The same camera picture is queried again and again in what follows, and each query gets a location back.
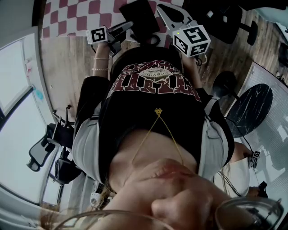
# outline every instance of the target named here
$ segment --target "window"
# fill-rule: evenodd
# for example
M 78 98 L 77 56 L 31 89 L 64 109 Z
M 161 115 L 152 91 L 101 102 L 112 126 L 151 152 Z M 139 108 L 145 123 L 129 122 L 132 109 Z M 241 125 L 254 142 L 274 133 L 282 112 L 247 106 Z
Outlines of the window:
M 21 41 L 0 51 L 0 66 L 0 108 L 6 115 L 15 100 L 29 87 Z
M 53 161 L 58 149 L 40 171 L 34 172 L 26 165 L 30 148 L 44 136 L 47 124 L 26 75 L 24 41 L 0 50 L 0 186 L 31 203 L 56 205 L 63 185 L 54 181 L 53 175 L 50 177 L 48 162 Z
M 11 115 L 0 132 L 0 182 L 14 193 L 38 203 L 45 166 L 33 172 L 29 162 L 30 148 L 40 140 L 46 124 L 30 94 Z

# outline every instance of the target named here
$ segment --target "neck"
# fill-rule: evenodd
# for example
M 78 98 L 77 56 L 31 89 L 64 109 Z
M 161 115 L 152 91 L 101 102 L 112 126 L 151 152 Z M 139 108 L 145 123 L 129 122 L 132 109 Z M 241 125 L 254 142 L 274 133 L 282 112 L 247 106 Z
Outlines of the neck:
M 143 141 L 147 130 L 134 130 L 129 133 L 120 144 L 119 151 L 113 158 L 109 169 L 109 184 L 118 192 L 125 183 L 131 181 L 147 165 L 159 159 L 173 159 L 181 163 L 174 142 L 159 133 L 151 132 L 142 147 L 136 152 Z M 183 147 L 178 145 L 184 160 L 184 165 L 192 172 L 197 171 L 194 157 Z

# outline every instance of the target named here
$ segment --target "eyeglasses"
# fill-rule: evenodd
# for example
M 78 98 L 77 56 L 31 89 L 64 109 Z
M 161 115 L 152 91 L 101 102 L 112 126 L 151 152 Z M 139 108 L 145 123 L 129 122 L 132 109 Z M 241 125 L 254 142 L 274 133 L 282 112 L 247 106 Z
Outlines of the eyeglasses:
M 215 212 L 220 230 L 269 230 L 283 215 L 280 200 L 260 197 L 234 198 L 222 203 Z M 54 230 L 174 230 L 154 217 L 127 211 L 105 210 L 73 216 Z

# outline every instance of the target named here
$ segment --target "graphic print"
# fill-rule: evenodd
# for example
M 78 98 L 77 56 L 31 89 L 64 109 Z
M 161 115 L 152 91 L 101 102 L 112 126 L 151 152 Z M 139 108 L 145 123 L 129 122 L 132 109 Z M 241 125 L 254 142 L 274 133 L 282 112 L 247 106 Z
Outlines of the graphic print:
M 183 30 L 183 32 L 186 34 L 192 44 L 208 40 L 199 27 L 189 28 L 187 30 Z
M 115 80 L 107 98 L 116 91 L 183 93 L 201 101 L 196 90 L 181 72 L 163 60 L 126 66 Z
M 178 47 L 183 53 L 187 54 L 188 45 L 175 35 L 174 35 L 174 45 Z
M 103 41 L 106 39 L 104 30 L 105 28 L 99 28 L 99 29 L 91 31 L 93 43 L 98 42 L 98 41 Z

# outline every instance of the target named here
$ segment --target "bracelet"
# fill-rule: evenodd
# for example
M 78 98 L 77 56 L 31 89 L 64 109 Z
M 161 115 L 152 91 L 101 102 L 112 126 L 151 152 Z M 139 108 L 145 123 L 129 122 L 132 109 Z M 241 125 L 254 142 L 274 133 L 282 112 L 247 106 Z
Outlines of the bracelet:
M 95 57 L 94 60 L 107 60 L 107 61 L 109 61 L 109 58 L 100 58 L 100 57 Z
M 94 68 L 92 68 L 92 70 L 93 71 L 108 71 L 109 69 L 108 68 L 106 68 L 106 69 L 94 69 Z

